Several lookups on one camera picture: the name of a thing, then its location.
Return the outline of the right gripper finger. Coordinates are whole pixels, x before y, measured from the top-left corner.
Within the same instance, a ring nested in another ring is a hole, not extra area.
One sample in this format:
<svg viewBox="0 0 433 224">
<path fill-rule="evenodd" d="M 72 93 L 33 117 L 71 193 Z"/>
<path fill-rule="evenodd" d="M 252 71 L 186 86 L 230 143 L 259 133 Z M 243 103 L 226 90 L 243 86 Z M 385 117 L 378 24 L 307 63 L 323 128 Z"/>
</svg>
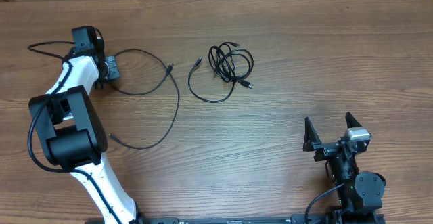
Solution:
<svg viewBox="0 0 433 224">
<path fill-rule="evenodd" d="M 304 133 L 304 143 L 302 149 L 304 152 L 315 151 L 315 148 L 321 144 L 321 140 L 310 118 L 306 117 L 304 122 L 305 122 L 305 133 Z"/>
<path fill-rule="evenodd" d="M 361 127 L 361 124 L 355 119 L 355 117 L 350 112 L 347 112 L 345 114 L 345 119 L 348 128 Z"/>
</svg>

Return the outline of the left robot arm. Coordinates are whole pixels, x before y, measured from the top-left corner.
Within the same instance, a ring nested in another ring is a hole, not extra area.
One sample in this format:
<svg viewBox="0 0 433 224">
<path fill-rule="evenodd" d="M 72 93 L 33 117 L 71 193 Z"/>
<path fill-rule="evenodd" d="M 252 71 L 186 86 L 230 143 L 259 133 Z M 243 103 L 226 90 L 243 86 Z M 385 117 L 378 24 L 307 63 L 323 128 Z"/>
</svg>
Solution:
<svg viewBox="0 0 433 224">
<path fill-rule="evenodd" d="M 100 210 L 102 223 L 145 223 L 110 166 L 106 133 L 89 98 L 94 86 L 120 78 L 116 61 L 105 56 L 97 28 L 74 28 L 72 37 L 74 45 L 62 58 L 56 84 L 29 101 L 28 138 L 37 133 L 49 171 L 69 173 L 82 184 Z"/>
</svg>

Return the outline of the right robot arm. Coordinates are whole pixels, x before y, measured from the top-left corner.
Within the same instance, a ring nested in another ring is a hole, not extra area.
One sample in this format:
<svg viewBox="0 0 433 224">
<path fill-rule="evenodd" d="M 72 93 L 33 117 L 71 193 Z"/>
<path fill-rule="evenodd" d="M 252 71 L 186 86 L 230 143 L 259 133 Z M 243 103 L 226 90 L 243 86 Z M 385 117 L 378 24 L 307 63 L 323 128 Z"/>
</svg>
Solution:
<svg viewBox="0 0 433 224">
<path fill-rule="evenodd" d="M 384 223 L 376 210 L 382 207 L 386 180 L 371 171 L 361 172 L 355 156 L 367 150 L 371 133 L 354 116 L 345 114 L 347 130 L 332 143 L 323 143 L 309 117 L 306 117 L 303 150 L 314 152 L 316 162 L 325 162 L 327 177 L 335 186 L 315 197 L 304 212 L 305 223 Z M 339 205 L 331 206 L 320 217 L 310 216 L 314 203 L 336 192 Z"/>
</svg>

